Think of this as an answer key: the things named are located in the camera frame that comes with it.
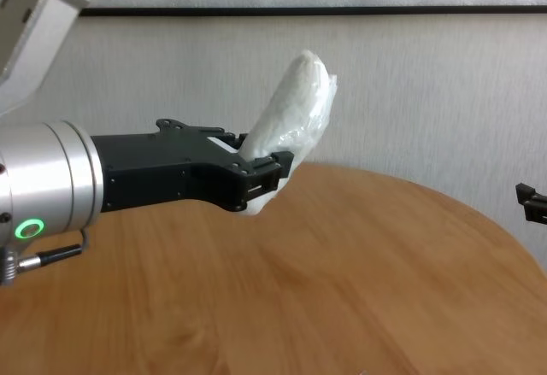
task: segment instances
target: black stripe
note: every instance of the black stripe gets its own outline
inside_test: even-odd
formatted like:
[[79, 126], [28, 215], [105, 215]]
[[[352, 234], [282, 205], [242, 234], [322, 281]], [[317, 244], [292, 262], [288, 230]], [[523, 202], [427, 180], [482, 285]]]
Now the black stripe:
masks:
[[90, 8], [81, 16], [332, 16], [544, 14], [547, 5], [515, 6], [369, 6], [341, 8]]

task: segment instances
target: white wall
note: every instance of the white wall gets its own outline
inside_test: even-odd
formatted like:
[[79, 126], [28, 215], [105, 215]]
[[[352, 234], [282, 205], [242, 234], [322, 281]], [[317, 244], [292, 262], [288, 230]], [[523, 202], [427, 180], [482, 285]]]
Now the white wall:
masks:
[[302, 48], [339, 83], [313, 160], [443, 191], [547, 267], [547, 226], [515, 200], [520, 181], [547, 191], [547, 15], [85, 19], [36, 100], [0, 121], [109, 133], [173, 117], [244, 132]]

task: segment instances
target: white object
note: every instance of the white object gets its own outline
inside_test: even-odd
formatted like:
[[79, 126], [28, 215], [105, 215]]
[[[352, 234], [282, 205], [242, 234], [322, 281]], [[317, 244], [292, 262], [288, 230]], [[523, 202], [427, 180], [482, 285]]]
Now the white object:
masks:
[[[329, 122], [336, 90], [336, 76], [328, 74], [317, 55], [305, 50], [285, 72], [269, 105], [239, 149], [239, 155], [251, 161], [288, 150], [294, 154], [292, 175], [319, 143]], [[281, 179], [276, 191], [251, 200], [244, 214], [260, 212], [288, 180]]]

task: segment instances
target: black object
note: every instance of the black object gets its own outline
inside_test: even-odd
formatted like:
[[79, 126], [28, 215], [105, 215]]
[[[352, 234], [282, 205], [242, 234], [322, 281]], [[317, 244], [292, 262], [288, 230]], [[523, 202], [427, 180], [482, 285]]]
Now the black object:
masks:
[[60, 247], [59, 249], [51, 249], [49, 251], [40, 251], [36, 253], [40, 257], [40, 266], [45, 267], [52, 262], [58, 262], [65, 260], [75, 255], [82, 254], [82, 246], [80, 244], [68, 245], [67, 247]]
[[172, 119], [156, 125], [158, 133], [92, 137], [103, 167], [103, 212], [182, 199], [241, 211], [289, 175], [291, 152], [247, 162], [209, 139], [238, 149], [245, 135]]
[[545, 5], [342, 6], [296, 8], [88, 8], [80, 16], [339, 16], [544, 14]]
[[520, 183], [516, 186], [516, 198], [524, 206], [524, 215], [528, 221], [547, 224], [547, 196], [542, 196], [529, 185]]

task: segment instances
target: table surface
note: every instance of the table surface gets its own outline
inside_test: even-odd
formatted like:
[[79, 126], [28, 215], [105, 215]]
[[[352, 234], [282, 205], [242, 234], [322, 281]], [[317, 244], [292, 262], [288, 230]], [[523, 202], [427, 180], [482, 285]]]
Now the table surface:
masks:
[[103, 214], [86, 254], [21, 275], [0, 313], [10, 375], [547, 373], [547, 280], [516, 240], [341, 167], [302, 166], [256, 217]]

